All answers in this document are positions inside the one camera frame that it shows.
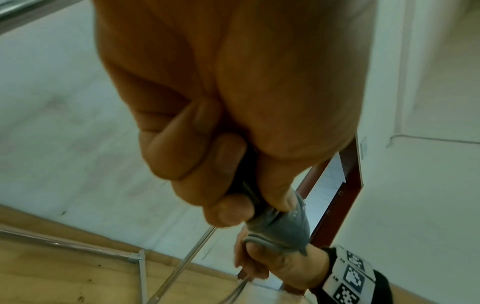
wristband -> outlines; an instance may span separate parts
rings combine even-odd
[[[327,279],[311,289],[322,304],[393,304],[389,281],[341,246],[322,248],[330,258]]]

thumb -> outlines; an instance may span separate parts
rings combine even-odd
[[[298,204],[298,198],[292,190],[297,175],[314,166],[317,160],[274,159],[261,154],[257,163],[257,183],[265,200],[274,208],[288,212]]]
[[[246,250],[252,259],[264,264],[271,272],[283,269],[288,263],[287,255],[274,252],[259,244],[249,242],[246,244]]]

metal bar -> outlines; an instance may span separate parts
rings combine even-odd
[[[149,301],[149,287],[147,284],[147,261],[145,251],[140,250],[141,260],[138,261],[140,267],[140,288],[141,288],[141,304],[147,304]]]
[[[160,302],[168,289],[173,285],[177,277],[184,271],[185,267],[194,259],[197,253],[200,252],[202,247],[208,242],[216,230],[217,227],[211,226],[207,232],[205,232],[195,247],[193,247],[183,261],[181,261],[180,265],[178,265],[177,268],[171,273],[168,279],[166,279],[165,283],[163,283],[160,289],[151,297],[147,304],[158,304]]]
[[[0,224],[0,236],[17,237],[25,241],[50,245],[54,247],[72,249],[83,252],[90,252],[98,255],[103,255],[111,258],[126,260],[130,263],[137,263],[142,259],[139,253],[115,250],[72,240],[67,240],[59,237],[43,235],[35,232],[30,232],[23,229],[10,227]]]
[[[9,0],[0,2],[0,18],[45,0]]]

black and white pattern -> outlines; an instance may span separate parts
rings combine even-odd
[[[346,255],[350,263],[357,266],[361,271],[365,271],[364,261],[361,258],[357,257],[348,250],[346,251]]]
[[[353,267],[348,265],[346,267],[343,279],[350,285],[350,287],[355,289],[358,293],[362,293],[365,285],[365,276],[362,273],[356,271]]]
[[[340,304],[358,304],[360,302],[360,298],[344,284],[340,285],[333,298]]]

hand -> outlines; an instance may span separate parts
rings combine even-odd
[[[285,284],[300,290],[317,287],[326,278],[330,262],[325,251],[309,244],[308,256],[299,252],[277,253],[254,243],[245,244],[248,234],[246,226],[238,234],[235,266],[242,266],[250,278],[267,279],[271,272]]]
[[[100,56],[140,128],[152,172],[210,224],[250,219],[226,195],[247,148],[280,211],[293,179],[354,137],[373,0],[94,0]]]

